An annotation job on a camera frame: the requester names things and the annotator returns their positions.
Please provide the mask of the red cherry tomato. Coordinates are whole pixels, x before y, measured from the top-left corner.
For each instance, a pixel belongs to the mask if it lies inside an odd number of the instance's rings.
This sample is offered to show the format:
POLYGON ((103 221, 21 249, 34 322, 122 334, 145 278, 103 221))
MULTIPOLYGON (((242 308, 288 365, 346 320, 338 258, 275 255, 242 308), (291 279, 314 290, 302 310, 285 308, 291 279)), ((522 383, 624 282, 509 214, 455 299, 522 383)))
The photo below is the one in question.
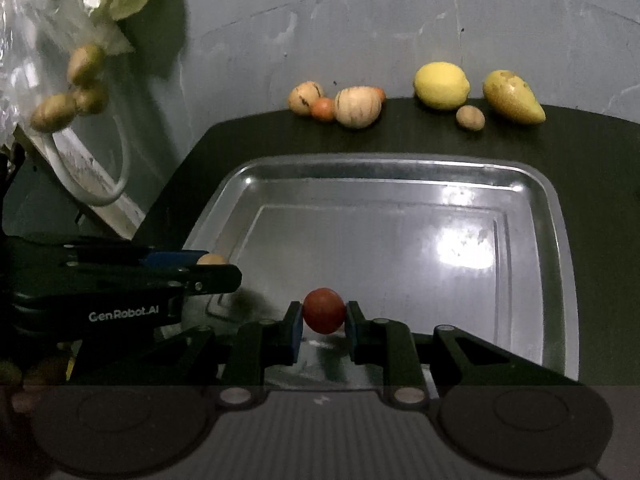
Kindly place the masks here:
POLYGON ((346 304, 333 289, 312 290, 303 301, 305 323, 316 333, 335 333, 345 322, 346 304))

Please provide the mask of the small striped beige fruit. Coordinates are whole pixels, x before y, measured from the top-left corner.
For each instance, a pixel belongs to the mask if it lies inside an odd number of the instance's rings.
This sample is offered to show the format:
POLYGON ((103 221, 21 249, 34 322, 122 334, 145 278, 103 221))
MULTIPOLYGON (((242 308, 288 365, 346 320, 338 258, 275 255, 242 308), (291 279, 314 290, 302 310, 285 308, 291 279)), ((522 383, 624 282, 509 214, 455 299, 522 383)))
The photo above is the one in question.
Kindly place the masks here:
POLYGON ((309 115, 312 104, 323 97, 324 91, 318 82, 304 81, 288 95, 288 109, 296 115, 309 115))

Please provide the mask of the orange cherry tomato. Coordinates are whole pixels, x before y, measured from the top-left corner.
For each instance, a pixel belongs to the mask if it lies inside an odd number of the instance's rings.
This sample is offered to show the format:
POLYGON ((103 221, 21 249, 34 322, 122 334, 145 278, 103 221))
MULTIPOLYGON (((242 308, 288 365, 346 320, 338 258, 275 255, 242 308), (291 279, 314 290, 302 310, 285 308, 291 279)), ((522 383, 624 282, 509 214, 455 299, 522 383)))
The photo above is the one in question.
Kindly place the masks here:
POLYGON ((310 114, 319 122, 332 122, 335 117, 334 101, 330 98, 319 98, 310 107, 310 114))
POLYGON ((378 87, 371 87, 371 88, 376 92, 381 103, 384 103, 386 101, 386 93, 384 92, 384 90, 378 87))

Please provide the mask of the striped beige melon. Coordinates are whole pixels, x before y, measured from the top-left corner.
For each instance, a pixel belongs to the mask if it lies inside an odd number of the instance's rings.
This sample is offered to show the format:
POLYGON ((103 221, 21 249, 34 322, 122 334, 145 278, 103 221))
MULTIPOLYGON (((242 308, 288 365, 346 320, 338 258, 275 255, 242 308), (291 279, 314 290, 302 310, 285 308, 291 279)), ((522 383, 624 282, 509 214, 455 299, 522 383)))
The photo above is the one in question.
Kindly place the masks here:
POLYGON ((347 128, 366 128, 378 119, 382 105, 378 89, 363 86, 346 88, 334 98, 335 119, 347 128))

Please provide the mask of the small brown round fruit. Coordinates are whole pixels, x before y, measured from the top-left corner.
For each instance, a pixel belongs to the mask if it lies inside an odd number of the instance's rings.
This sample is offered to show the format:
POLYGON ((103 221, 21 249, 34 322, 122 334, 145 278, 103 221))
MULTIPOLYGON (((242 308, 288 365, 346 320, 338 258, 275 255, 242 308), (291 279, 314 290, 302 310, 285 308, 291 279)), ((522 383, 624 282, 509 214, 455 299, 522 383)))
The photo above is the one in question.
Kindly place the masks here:
POLYGON ((480 131, 484 129, 485 115, 476 106, 463 105, 457 110, 456 121, 462 128, 470 131, 480 131))

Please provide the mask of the yellow lemon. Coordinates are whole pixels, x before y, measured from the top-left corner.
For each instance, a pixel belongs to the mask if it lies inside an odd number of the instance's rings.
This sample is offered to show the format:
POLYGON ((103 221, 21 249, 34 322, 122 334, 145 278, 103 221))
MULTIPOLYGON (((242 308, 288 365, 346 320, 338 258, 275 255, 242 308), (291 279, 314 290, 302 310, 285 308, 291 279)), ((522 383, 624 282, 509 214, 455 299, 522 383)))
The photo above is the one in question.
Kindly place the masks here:
POLYGON ((448 62, 431 62, 418 69, 413 78, 416 96, 436 110, 453 110, 462 106, 471 85, 465 72, 448 62))

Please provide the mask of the yellow-green pear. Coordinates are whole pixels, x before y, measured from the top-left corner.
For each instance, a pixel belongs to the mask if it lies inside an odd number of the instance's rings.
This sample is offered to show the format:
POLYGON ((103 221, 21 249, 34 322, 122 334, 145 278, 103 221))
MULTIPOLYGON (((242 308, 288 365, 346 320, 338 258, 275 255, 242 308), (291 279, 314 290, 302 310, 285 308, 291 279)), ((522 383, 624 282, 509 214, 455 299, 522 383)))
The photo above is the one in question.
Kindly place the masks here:
POLYGON ((546 113, 530 85, 512 70, 494 70, 483 81, 483 94, 500 114, 525 125, 546 121, 546 113))

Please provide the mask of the metal baking tray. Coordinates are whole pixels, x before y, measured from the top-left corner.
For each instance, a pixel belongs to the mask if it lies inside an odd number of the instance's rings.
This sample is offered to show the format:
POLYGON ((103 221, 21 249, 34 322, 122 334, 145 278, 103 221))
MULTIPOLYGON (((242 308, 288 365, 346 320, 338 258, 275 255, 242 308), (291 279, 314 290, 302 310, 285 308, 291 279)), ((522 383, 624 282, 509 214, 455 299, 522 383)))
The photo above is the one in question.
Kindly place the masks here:
POLYGON ((237 266, 184 327, 230 334, 327 287, 419 334, 448 324, 570 378, 579 322, 550 181, 516 162, 392 155, 255 159, 230 172, 186 244, 237 266))

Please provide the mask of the brown potato middle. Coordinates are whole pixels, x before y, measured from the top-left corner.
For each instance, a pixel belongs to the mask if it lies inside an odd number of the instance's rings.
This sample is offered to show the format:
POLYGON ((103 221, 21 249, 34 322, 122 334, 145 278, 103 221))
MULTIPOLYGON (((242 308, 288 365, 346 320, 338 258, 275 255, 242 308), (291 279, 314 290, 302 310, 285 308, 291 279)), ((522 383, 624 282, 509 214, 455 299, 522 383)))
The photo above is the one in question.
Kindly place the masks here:
POLYGON ((77 87, 72 91, 76 113, 80 116, 97 115, 106 110, 110 97, 103 81, 91 81, 87 87, 77 87))

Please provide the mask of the brown potato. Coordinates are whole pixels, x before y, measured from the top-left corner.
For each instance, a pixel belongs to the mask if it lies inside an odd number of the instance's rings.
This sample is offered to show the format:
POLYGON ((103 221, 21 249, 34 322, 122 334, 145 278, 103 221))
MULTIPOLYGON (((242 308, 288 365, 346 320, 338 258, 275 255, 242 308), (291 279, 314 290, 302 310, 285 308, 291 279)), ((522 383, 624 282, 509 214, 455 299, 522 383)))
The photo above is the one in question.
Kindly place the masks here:
POLYGON ((40 103, 30 118, 30 126, 40 133, 56 133, 76 117, 74 98, 69 93, 49 96, 40 103))
POLYGON ((98 44, 85 44, 77 48, 68 62, 66 75, 68 83, 85 87, 102 73, 104 63, 105 52, 98 44))
POLYGON ((87 87, 77 87, 72 91, 76 113, 80 116, 97 115, 106 110, 110 97, 103 81, 91 81, 87 87))

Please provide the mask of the brown potato lower left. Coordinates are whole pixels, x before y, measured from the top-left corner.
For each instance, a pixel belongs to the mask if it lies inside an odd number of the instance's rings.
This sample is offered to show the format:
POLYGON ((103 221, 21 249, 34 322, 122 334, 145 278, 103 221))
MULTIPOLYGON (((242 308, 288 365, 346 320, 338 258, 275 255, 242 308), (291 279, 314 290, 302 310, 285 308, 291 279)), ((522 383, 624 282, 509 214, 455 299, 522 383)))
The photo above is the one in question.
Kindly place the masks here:
POLYGON ((74 98, 69 93, 49 96, 40 103, 30 118, 30 126, 40 133, 56 133, 76 117, 74 98))

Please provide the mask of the brown potato upper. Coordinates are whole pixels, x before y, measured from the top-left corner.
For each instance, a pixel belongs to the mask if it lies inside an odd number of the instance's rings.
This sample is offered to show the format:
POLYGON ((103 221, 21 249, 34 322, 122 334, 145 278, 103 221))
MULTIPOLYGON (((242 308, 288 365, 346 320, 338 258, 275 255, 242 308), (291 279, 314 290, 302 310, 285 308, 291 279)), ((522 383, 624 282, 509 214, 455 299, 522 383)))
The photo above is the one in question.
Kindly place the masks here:
POLYGON ((68 62, 66 75, 68 83, 85 87, 102 73, 104 63, 105 52, 98 44, 85 44, 77 48, 68 62))

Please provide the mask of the black table mat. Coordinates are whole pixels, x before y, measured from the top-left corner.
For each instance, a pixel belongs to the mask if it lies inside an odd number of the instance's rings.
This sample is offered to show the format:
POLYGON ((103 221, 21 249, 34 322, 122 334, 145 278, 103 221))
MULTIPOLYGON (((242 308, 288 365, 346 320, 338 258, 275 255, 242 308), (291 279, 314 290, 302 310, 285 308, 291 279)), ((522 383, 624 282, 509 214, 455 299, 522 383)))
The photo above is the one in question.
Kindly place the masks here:
POLYGON ((183 245, 222 179, 249 160, 321 153, 471 156, 522 162, 559 195, 574 264, 580 373, 593 385, 639 381, 639 127, 552 106, 538 127, 489 113, 481 133, 413 99, 392 99, 370 128, 317 124, 280 110, 211 126, 170 177, 134 237, 183 245))

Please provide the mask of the clear plastic bag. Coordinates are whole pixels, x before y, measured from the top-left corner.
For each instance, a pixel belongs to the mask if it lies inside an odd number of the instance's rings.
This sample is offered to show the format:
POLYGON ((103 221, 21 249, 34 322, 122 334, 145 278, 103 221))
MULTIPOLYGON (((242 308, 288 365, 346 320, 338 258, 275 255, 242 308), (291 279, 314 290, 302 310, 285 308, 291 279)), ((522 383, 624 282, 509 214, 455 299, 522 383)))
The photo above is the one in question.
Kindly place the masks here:
POLYGON ((1 142, 47 96, 67 89, 67 63, 85 44, 132 51, 117 25, 94 22, 77 0, 1 0, 1 142))

